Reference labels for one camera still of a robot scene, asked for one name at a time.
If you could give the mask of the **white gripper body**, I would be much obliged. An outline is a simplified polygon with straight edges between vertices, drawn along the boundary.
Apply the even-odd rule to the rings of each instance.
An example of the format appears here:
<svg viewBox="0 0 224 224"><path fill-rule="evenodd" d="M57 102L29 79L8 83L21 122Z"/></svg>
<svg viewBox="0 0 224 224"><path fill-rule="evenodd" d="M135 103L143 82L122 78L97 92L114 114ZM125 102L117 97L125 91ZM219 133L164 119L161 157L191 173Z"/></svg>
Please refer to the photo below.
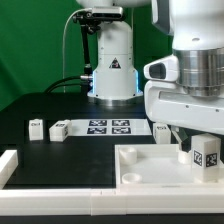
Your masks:
<svg viewBox="0 0 224 224"><path fill-rule="evenodd" d="M178 61L173 55L144 66L147 117L153 122L224 135L224 86L215 97L193 97L177 84Z"/></svg>

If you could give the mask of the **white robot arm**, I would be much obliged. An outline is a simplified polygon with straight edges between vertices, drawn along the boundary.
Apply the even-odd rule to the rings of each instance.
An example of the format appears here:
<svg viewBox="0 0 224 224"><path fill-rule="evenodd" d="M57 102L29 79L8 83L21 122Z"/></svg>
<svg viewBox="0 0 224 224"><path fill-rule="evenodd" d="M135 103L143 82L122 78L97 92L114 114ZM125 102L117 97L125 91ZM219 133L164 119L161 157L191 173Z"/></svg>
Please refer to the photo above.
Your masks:
<svg viewBox="0 0 224 224"><path fill-rule="evenodd" d="M150 5L141 36L148 118L224 137L224 0L137 0Z"/></svg>

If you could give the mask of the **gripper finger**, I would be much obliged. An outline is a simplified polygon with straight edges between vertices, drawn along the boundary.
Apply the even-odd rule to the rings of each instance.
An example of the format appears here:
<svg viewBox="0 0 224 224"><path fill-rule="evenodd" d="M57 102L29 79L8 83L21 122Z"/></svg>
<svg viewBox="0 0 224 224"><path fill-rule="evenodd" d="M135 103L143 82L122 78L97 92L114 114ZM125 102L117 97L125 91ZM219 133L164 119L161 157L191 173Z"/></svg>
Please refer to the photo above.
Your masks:
<svg viewBox="0 0 224 224"><path fill-rule="evenodd" d="M181 151L184 150L186 141L188 139L187 134L183 128L172 126L171 132L174 137L175 142L179 145L179 149Z"/></svg>

